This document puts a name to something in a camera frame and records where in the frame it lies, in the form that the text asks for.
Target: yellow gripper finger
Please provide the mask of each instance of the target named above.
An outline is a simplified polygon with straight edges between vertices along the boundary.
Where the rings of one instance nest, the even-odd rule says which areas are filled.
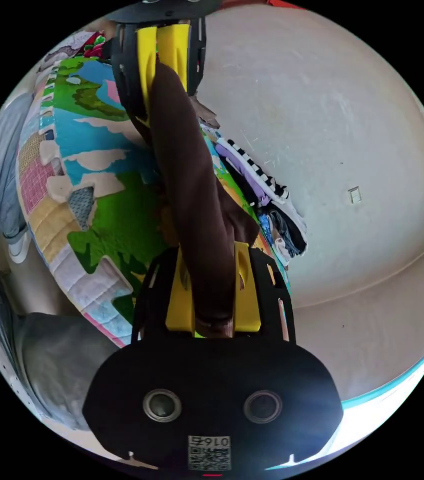
[[[147,119],[139,118],[144,125],[149,127],[150,118],[150,90],[155,77],[155,61],[157,55],[157,27],[150,26],[137,30],[137,59],[142,87],[143,103],[147,111]]]
[[[189,31],[190,25],[178,23],[161,27],[157,32],[160,63],[176,72],[185,91],[187,91]]]

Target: qr code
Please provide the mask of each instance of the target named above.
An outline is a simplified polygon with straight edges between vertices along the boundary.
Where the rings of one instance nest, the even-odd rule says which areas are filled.
[[[229,436],[189,436],[188,468],[200,471],[230,470]]]

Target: pink patchwork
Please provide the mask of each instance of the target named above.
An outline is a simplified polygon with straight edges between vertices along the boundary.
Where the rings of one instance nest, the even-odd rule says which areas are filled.
[[[39,158],[32,161],[20,178],[22,199],[27,215],[47,195],[47,178],[55,176],[53,167],[42,165]]]
[[[118,96],[117,84],[114,81],[105,80],[107,83],[107,95],[108,98],[113,100],[116,104],[120,103],[120,97]]]

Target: purple clothing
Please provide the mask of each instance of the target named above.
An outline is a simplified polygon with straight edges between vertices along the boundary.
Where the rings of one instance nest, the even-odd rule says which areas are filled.
[[[270,202],[270,198],[262,190],[262,187],[253,179],[252,175],[242,165],[239,159],[231,154],[224,146],[218,143],[215,145],[215,151],[222,157],[226,157],[228,161],[243,175],[243,177],[247,180],[247,183],[252,187],[255,195],[257,195],[261,205],[264,206]]]

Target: striped cloth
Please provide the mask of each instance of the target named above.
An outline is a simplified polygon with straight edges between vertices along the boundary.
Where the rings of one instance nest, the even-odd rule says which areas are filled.
[[[253,168],[254,172],[265,182],[265,184],[281,199],[288,198],[286,186],[279,185],[275,178],[267,175],[253,160],[248,153],[239,147],[233,140],[227,140],[227,143],[242,156],[242,158]]]

